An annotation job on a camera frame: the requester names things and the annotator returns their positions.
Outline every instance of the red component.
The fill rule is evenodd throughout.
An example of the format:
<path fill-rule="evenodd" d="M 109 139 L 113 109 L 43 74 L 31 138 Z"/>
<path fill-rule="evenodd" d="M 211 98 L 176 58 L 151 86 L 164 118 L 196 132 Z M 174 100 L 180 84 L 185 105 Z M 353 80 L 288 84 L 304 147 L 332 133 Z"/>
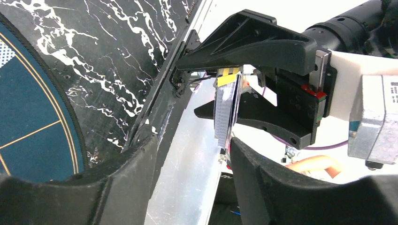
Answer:
<path fill-rule="evenodd" d="M 309 93 L 310 95 L 315 96 L 317 99 L 321 99 L 321 98 L 326 97 L 326 93 L 325 92 L 319 91 L 318 93 L 315 93 L 313 90 L 311 90 L 309 84 L 305 84 L 305 85 L 301 86 L 301 88 L 303 90 L 305 90 L 307 93 Z"/>

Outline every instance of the black cylindrical motor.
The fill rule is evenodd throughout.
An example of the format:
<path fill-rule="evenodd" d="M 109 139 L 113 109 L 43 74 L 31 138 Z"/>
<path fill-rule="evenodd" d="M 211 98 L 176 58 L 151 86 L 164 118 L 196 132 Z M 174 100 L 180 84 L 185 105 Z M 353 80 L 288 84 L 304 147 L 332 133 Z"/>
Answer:
<path fill-rule="evenodd" d="M 364 53 L 371 31 L 383 21 L 382 2 L 371 0 L 303 32 L 321 47 L 346 53 Z"/>

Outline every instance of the mounting hole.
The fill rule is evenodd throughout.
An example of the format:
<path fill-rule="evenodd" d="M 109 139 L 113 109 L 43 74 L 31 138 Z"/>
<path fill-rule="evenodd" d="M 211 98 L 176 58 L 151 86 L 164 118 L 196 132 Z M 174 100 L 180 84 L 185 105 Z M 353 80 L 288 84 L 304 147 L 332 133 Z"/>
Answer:
<path fill-rule="evenodd" d="M 293 144 L 297 144 L 297 141 L 296 141 L 296 139 L 294 139 L 294 138 L 290 138 L 290 141 L 293 143 Z"/>

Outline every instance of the yellow tape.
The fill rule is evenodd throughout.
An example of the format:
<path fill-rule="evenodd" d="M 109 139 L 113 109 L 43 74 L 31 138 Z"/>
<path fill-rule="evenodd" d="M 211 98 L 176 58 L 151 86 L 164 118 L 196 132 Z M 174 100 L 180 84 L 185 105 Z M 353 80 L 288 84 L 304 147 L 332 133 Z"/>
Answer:
<path fill-rule="evenodd" d="M 217 86 L 221 87 L 221 86 L 224 86 L 226 84 L 235 82 L 236 81 L 236 76 L 237 76 L 237 74 L 232 74 L 232 75 L 228 75 L 228 76 L 219 77 L 217 79 Z"/>
<path fill-rule="evenodd" d="M 236 81 L 236 76 L 239 73 L 239 68 L 225 68 L 219 69 L 218 74 L 222 75 L 217 78 L 217 86 L 221 87 L 226 84 Z"/>

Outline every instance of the bolt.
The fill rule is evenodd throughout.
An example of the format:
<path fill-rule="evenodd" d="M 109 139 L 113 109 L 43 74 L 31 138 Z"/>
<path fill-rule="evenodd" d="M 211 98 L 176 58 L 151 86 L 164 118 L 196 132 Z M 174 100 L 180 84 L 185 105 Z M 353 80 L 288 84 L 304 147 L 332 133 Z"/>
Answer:
<path fill-rule="evenodd" d="M 289 157 L 289 158 L 293 158 L 294 156 L 297 156 L 299 154 L 298 149 L 291 147 L 289 145 L 286 145 L 285 152 L 286 152 L 287 157 Z"/>
<path fill-rule="evenodd" d="M 350 131 L 350 137 L 356 137 L 357 132 L 356 131 Z"/>

